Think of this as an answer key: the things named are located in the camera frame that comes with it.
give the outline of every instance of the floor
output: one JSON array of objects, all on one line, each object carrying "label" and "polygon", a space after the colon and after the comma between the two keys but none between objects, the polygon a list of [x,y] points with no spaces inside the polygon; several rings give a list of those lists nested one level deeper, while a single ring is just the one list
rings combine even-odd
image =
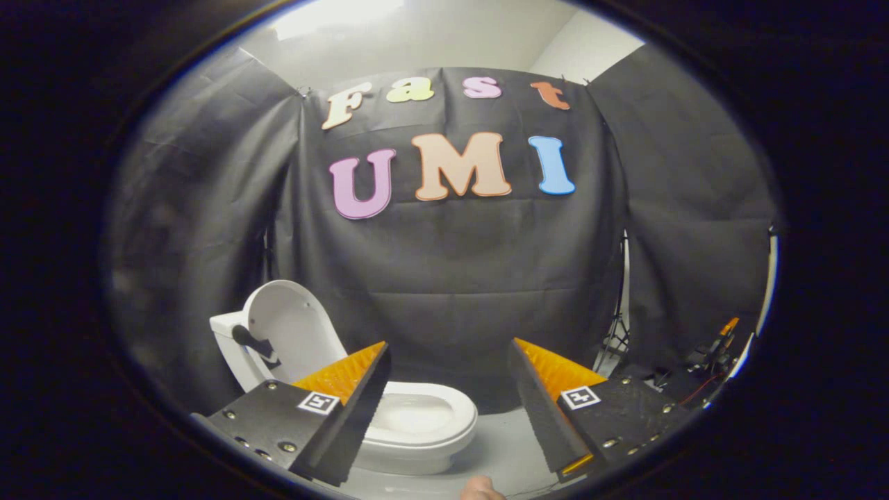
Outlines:
[{"label": "floor", "polygon": [[[598,372],[611,374],[618,357],[606,354]],[[530,500],[563,488],[549,472],[531,422],[523,408],[478,417],[473,441],[454,457],[450,470],[430,476],[400,476],[352,469],[339,490],[363,500],[432,498],[456,500],[466,481],[484,474],[509,500]]]}]

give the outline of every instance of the pink letter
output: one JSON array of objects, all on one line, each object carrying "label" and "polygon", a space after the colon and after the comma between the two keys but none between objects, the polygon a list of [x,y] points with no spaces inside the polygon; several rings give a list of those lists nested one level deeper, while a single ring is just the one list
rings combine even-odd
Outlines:
[{"label": "pink letter", "polygon": [[463,93],[472,99],[493,99],[500,97],[501,90],[497,80],[491,77],[471,77],[463,80]]},{"label": "pink letter", "polygon": [[380,149],[367,155],[373,165],[376,188],[366,201],[355,198],[355,167],[358,158],[346,158],[331,165],[333,174],[333,203],[337,212],[347,219],[367,219],[379,214],[392,198],[392,182],[389,165],[395,156],[394,149]]}]

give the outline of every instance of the toilet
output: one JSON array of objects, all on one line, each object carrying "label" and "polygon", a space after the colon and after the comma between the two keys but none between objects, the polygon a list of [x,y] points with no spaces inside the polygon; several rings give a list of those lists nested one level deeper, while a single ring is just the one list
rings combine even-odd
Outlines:
[{"label": "toilet", "polygon": [[[237,343],[238,325],[257,341],[268,340],[274,351]],[[268,379],[297,382],[347,356],[321,303],[283,279],[257,288],[243,310],[210,318],[210,326],[244,391]],[[406,475],[444,472],[475,435],[477,416],[472,400],[451,387],[390,381],[354,466]]]}]

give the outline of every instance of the red wire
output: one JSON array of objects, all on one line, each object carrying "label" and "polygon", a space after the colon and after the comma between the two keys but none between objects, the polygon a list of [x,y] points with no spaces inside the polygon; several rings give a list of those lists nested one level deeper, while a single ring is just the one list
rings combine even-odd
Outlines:
[{"label": "red wire", "polygon": [[707,387],[707,384],[708,384],[708,383],[713,382],[714,379],[716,379],[716,378],[718,378],[718,377],[720,377],[720,376],[722,376],[722,375],[723,375],[723,374],[717,374],[717,375],[713,375],[713,376],[711,376],[711,377],[708,379],[707,382],[705,382],[704,384],[701,385],[701,387],[698,388],[697,391],[692,392],[692,395],[691,395],[691,396],[689,396],[688,398],[685,398],[681,403],[679,403],[679,406],[682,406],[682,405],[684,405],[685,403],[691,401],[692,398],[694,398],[694,395],[695,395],[695,394],[697,394],[698,392],[701,392],[701,389],[703,389],[704,387]]}]

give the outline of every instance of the finger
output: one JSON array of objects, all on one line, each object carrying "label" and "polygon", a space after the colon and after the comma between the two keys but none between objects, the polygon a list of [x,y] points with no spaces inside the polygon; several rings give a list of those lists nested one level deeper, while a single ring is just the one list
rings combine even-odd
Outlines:
[{"label": "finger", "polygon": [[466,481],[466,489],[473,489],[478,491],[485,491],[489,489],[493,490],[494,485],[491,481],[491,478],[487,476],[475,476],[469,478],[469,480]]},{"label": "finger", "polygon": [[493,482],[487,476],[475,476],[466,483],[461,500],[506,500],[506,497],[494,491]]},{"label": "finger", "polygon": [[477,490],[463,490],[463,493],[460,495],[460,500],[493,500],[490,496],[488,496],[484,491]]}]

